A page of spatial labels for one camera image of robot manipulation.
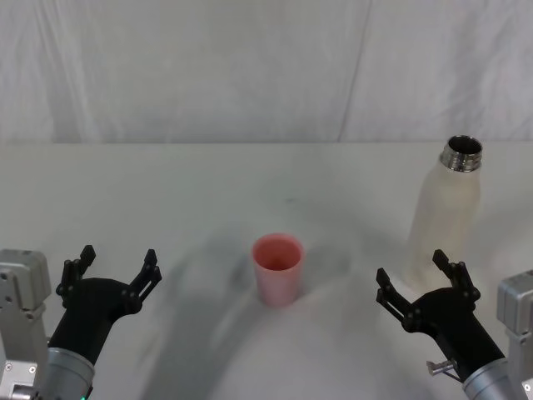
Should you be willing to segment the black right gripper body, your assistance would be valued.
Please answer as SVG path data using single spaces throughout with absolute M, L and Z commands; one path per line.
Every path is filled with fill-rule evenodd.
M 457 376 L 468 378 L 479 368 L 500 360 L 503 352 L 477 320 L 475 302 L 451 287 L 428 292 L 405 312 L 403 328 L 431 337 Z

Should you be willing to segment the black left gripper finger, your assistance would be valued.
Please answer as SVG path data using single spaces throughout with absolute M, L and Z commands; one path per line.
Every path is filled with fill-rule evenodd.
M 86 245 L 79 258 L 66 260 L 63 264 L 61 282 L 56 287 L 56 294 L 60 297 L 67 297 L 73 291 L 75 284 L 82 280 L 95 258 L 93 245 Z
M 149 249 L 144 258 L 141 271 L 122 291 L 122 300 L 126 313 L 138 313 L 142 309 L 144 300 L 162 280 L 157 265 L 157 255 L 154 249 Z

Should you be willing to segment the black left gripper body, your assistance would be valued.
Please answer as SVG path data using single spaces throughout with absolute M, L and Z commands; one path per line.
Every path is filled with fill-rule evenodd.
M 113 324 L 140 311 L 138 290 L 113 279 L 88 278 L 60 284 L 64 314 L 48 346 L 76 353 L 95 363 Z

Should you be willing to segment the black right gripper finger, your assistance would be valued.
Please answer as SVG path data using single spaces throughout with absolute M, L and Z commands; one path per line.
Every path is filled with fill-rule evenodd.
M 474 303 L 480 299 L 480 291 L 474 286 L 464 262 L 451 262 L 441 249 L 434 251 L 432 261 L 463 297 Z
M 400 295 L 382 267 L 377 269 L 376 282 L 379 286 L 376 301 L 401 323 L 406 332 L 414 333 L 418 324 L 414 305 Z

